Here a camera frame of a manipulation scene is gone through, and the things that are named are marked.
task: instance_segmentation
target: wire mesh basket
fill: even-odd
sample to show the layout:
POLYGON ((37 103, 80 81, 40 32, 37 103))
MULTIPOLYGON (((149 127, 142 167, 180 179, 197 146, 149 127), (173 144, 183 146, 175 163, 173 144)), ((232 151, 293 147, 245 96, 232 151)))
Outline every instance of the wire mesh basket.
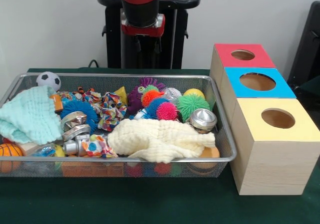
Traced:
MULTIPOLYGON (((36 86, 39 73, 18 76, 0 101, 0 107, 18 93, 36 86)), ((146 75, 58 73, 61 90, 94 88, 101 94, 124 86, 129 92, 146 75)), ((215 82, 208 76, 147 75, 182 93, 190 88, 201 90, 217 117, 215 145, 220 158, 180 158, 169 164, 150 163, 143 159, 82 157, 0 157, 0 177, 218 177, 236 155, 236 147, 215 82)), ((99 129, 96 134, 106 133, 99 129)))

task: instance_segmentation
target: green table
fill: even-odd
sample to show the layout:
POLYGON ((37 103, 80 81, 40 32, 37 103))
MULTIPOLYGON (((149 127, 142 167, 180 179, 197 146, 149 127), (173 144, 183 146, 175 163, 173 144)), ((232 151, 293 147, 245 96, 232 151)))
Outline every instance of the green table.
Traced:
MULTIPOLYGON (((103 68, 50 71, 209 73, 103 68)), ((302 196, 239 196, 229 165, 216 179, 4 178, 0 180, 0 208, 1 223, 313 224, 320 223, 320 168, 315 167, 302 196)))

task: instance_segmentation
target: stacked wooden boxes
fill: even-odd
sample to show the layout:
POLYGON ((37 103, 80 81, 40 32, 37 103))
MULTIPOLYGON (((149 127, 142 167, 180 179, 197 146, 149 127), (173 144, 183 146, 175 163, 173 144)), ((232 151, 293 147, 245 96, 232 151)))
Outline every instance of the stacked wooden boxes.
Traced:
POLYGON ((301 195, 320 154, 320 132, 259 44, 216 44, 216 81, 237 147, 240 195, 301 195))

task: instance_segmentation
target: soccer ball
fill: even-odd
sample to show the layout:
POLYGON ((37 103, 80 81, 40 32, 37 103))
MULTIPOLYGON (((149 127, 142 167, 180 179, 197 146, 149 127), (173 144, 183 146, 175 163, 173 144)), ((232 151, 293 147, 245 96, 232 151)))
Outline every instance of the soccer ball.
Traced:
POLYGON ((57 92, 61 87, 61 80, 58 75, 51 72, 41 73, 36 79, 37 86, 48 85, 57 92))

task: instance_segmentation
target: black cable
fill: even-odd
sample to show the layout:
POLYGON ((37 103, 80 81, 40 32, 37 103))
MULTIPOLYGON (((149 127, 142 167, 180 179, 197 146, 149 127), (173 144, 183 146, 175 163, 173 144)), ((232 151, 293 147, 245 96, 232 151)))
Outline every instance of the black cable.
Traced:
POLYGON ((93 63, 95 63, 96 67, 99 68, 98 62, 97 62, 95 59, 91 60, 91 62, 89 63, 88 68, 91 68, 91 65, 92 65, 93 63))

